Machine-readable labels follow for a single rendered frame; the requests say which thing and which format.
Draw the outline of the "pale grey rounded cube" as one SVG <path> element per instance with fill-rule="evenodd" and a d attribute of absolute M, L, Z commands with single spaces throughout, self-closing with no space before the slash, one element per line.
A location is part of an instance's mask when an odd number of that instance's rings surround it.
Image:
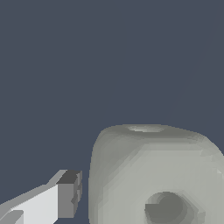
<path fill-rule="evenodd" d="M 224 224 L 224 154 L 167 125 L 104 129 L 88 178 L 90 224 Z"/>

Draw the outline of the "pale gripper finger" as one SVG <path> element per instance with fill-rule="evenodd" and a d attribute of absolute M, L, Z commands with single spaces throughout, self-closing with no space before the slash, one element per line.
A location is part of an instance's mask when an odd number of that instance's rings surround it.
<path fill-rule="evenodd" d="M 73 218 L 82 195 L 82 171 L 59 170 L 45 185 L 0 205 L 0 224 L 54 224 Z"/>

